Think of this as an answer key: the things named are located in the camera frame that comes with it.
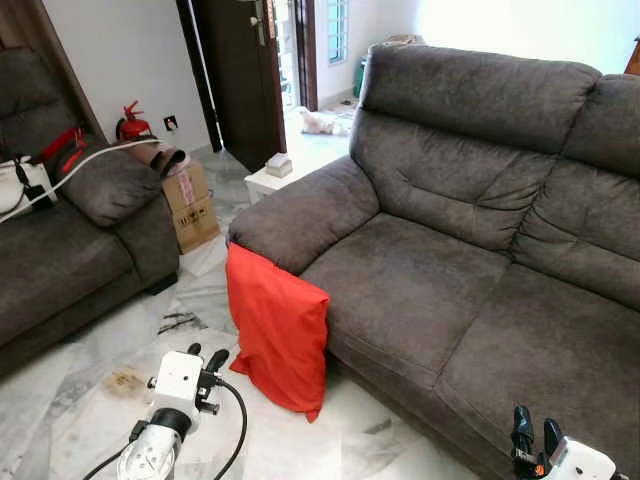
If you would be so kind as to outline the red pillow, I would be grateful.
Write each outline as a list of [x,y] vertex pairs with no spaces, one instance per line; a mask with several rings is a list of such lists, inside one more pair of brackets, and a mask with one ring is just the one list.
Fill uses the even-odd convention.
[[329,294],[237,243],[228,244],[225,273],[239,344],[230,370],[315,422],[325,398]]

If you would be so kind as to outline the dark brown sofa with clutter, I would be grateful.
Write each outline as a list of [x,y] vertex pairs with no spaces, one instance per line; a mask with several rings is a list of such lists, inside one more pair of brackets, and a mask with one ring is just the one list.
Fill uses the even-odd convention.
[[177,278],[163,177],[84,131],[59,78],[0,49],[0,160],[45,165],[54,206],[0,221],[0,379],[142,292]]

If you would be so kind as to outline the dark brown two-seat sofa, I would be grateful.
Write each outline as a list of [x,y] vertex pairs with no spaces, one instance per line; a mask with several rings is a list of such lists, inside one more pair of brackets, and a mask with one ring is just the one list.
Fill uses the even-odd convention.
[[326,348],[490,480],[518,404],[640,472],[640,78],[372,47],[348,154],[234,246],[329,294]]

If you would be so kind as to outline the brown cardboard box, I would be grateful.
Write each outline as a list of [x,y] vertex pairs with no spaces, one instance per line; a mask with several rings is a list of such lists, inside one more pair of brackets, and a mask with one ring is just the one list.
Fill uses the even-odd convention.
[[180,253],[188,253],[212,241],[220,233],[212,193],[204,166],[188,159],[170,172],[163,191],[172,210],[172,223]]

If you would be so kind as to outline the brown rolled cloth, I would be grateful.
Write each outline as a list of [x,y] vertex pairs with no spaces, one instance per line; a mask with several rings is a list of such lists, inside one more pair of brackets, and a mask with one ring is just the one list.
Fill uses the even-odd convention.
[[125,148],[125,151],[161,177],[169,177],[174,170],[180,170],[188,157],[186,151],[166,143],[140,143]]

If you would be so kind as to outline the beige tissue box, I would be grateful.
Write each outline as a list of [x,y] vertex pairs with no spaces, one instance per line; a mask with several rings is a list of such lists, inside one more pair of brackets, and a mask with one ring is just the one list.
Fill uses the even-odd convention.
[[287,154],[275,154],[265,164],[264,170],[270,177],[284,178],[292,173],[291,157]]

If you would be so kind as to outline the white side table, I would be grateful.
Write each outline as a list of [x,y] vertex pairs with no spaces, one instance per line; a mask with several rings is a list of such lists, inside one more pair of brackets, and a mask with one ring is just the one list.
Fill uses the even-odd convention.
[[339,157],[347,156],[348,151],[347,148],[323,148],[323,150],[289,152],[287,155],[291,157],[292,161],[292,173],[287,177],[275,178],[273,175],[268,175],[264,170],[264,166],[262,166],[257,172],[244,178],[244,183],[246,183],[248,192],[250,192],[251,204],[256,204],[262,198],[278,192],[279,189],[296,182],[302,177],[306,177],[307,174],[334,163]]

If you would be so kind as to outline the red fire extinguisher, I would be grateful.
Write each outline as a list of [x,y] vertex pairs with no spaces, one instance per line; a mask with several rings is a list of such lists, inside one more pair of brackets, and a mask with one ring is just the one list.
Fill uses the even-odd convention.
[[142,118],[143,111],[137,109],[138,101],[134,100],[122,109],[122,119],[116,123],[116,141],[129,142],[141,140],[143,137],[154,136],[150,124]]

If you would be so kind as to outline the white bag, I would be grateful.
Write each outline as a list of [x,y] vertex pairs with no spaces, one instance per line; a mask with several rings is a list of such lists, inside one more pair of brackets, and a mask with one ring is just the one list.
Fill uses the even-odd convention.
[[31,156],[0,160],[0,221],[32,209],[50,209],[56,201],[44,164]]

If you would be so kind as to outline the white fluffy dog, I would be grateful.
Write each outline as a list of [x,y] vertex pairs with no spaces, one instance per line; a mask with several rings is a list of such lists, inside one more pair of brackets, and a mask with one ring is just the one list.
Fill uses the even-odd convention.
[[353,129],[351,115],[330,113],[330,111],[311,111],[297,109],[302,120],[301,131],[305,134],[329,134],[329,136],[349,136]]

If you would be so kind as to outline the dark brown wooden door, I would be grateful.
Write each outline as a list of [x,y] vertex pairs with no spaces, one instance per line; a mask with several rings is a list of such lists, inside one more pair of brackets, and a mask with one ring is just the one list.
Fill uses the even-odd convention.
[[189,0],[221,146],[248,172],[285,151],[273,0]]

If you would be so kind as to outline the green cabinet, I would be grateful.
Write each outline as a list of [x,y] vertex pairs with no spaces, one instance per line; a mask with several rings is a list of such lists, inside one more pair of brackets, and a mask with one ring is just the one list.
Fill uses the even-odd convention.
[[369,56],[361,56],[355,70],[353,70],[352,95],[355,96],[356,99],[360,99],[362,92],[364,92],[364,79],[367,65],[369,65]]

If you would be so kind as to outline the dark wooden diagonal beam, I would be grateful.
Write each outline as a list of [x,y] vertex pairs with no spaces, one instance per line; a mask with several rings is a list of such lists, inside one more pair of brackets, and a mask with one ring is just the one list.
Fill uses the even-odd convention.
[[105,137],[44,0],[0,0],[0,49],[29,49],[40,55],[50,72],[59,78],[60,88],[69,97],[83,127],[97,137]]

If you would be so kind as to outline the louvred glass window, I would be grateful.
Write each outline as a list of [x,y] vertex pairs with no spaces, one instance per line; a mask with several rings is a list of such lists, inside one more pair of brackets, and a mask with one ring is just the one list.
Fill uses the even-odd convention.
[[330,65],[347,59],[349,0],[326,0],[326,61]]

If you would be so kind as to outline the dark brown door frame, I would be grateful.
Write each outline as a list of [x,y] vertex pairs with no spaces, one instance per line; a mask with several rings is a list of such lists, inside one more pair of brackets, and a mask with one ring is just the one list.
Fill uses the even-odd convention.
[[319,108],[316,77],[315,0],[288,1],[291,4],[293,18],[298,105],[314,111]]

